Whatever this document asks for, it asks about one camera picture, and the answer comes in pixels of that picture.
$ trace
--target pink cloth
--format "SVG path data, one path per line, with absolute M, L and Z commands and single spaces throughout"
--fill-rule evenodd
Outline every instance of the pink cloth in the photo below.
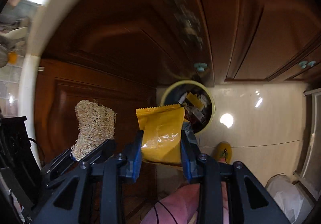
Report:
M 178 224 L 187 224 L 198 208 L 200 184 L 186 185 L 173 194 L 162 199 L 162 202 L 173 214 Z M 222 182 L 223 200 L 223 223 L 229 224 L 229 206 L 227 198 L 226 183 Z M 156 203 L 159 224 L 175 223 L 168 211 L 159 203 Z M 152 208 L 141 222 L 142 224 L 157 223 L 154 208 Z

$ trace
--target screw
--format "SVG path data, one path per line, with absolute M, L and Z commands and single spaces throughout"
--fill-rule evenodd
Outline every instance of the screw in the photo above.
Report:
M 207 154 L 205 154 L 205 153 L 200 153 L 200 154 L 198 155 L 198 158 L 199 158 L 200 160 L 202 160 L 202 161 L 206 161 L 206 160 L 207 160 Z
M 237 161 L 237 162 L 235 163 L 235 167 L 236 167 L 237 169 L 241 169 L 241 168 L 243 167 L 243 163 L 241 163 L 240 161 Z
M 117 160 L 122 160 L 122 159 L 124 159 L 124 158 L 125 158 L 125 155 L 122 154 L 122 153 L 118 153 L 118 154 L 116 155 L 116 159 L 117 159 Z
M 80 163 L 80 167 L 81 167 L 81 169 L 86 169 L 88 167 L 88 163 L 83 161 Z

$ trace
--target trash bin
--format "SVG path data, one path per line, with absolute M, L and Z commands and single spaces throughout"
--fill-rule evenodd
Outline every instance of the trash bin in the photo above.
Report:
M 191 93 L 204 101 L 208 105 L 202 110 L 205 117 L 203 123 L 192 123 L 192 129 L 195 134 L 201 134 L 204 132 L 208 125 L 212 122 L 215 113 L 214 99 L 210 91 L 201 83 L 192 80 L 183 80 L 172 84 L 168 87 L 162 96 L 160 105 L 179 104 L 179 100 L 186 93 Z

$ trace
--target wooden door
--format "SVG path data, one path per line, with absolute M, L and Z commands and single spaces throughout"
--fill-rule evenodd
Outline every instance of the wooden door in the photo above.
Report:
M 179 22 L 175 0 L 80 0 L 49 41 L 43 57 L 94 68 L 152 87 L 182 79 L 213 85 L 211 51 L 200 0 L 177 3 L 198 22 L 202 50 Z M 194 63 L 208 64 L 197 72 Z
M 75 105 L 80 100 L 96 101 L 117 113 L 117 152 L 139 129 L 135 109 L 155 105 L 156 90 L 143 84 L 57 60 L 42 59 L 40 66 L 45 69 L 37 76 L 34 123 L 47 162 L 75 143 L 79 133 Z M 125 186 L 124 194 L 156 199 L 155 174 L 154 165 L 143 163 L 137 183 Z M 143 205 L 139 199 L 125 202 L 129 216 Z
M 216 83 L 271 81 L 321 31 L 321 14 L 313 0 L 202 2 Z

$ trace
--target yellow trash bin rim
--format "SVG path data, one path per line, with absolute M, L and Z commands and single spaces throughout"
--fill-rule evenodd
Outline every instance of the yellow trash bin rim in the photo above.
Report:
M 214 117 L 214 113 L 215 113 L 215 103 L 214 103 L 214 99 L 210 93 L 210 91 L 204 86 L 202 85 L 201 83 L 199 82 L 196 82 L 196 81 L 193 81 L 193 80 L 182 80 L 182 81 L 178 81 L 176 83 L 173 83 L 170 87 L 168 87 L 165 91 L 165 93 L 163 94 L 162 96 L 162 99 L 160 101 L 160 105 L 163 106 L 165 104 L 165 100 L 167 98 L 167 96 L 169 95 L 169 93 L 174 89 L 176 88 L 177 86 L 180 86 L 180 85 L 195 85 L 195 86 L 198 86 L 200 88 L 202 88 L 206 94 L 208 95 L 208 97 L 210 98 L 210 101 L 211 101 L 211 104 L 212 104 L 212 114 L 211 114 L 211 117 L 210 117 L 210 120 L 208 121 L 207 125 L 201 129 L 199 132 L 195 132 L 195 134 L 201 134 L 203 133 L 207 128 L 208 126 L 211 124 L 211 122 L 213 121 L 213 117 Z

